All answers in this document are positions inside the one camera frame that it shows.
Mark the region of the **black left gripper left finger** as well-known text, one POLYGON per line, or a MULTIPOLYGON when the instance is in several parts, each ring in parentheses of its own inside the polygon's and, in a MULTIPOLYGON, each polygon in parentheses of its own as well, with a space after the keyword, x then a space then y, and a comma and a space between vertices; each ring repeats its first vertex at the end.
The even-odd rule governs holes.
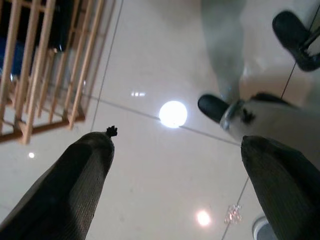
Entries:
POLYGON ((117 136, 115 126, 71 144, 0 224, 2 240, 84 240, 94 218, 117 136))

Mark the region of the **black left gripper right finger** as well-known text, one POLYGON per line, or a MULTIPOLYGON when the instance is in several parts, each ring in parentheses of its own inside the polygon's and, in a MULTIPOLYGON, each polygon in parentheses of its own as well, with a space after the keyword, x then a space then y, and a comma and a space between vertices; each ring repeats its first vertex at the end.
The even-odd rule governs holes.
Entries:
POLYGON ((259 204, 279 240, 320 238, 320 172, 298 150, 246 135, 241 158, 259 204))

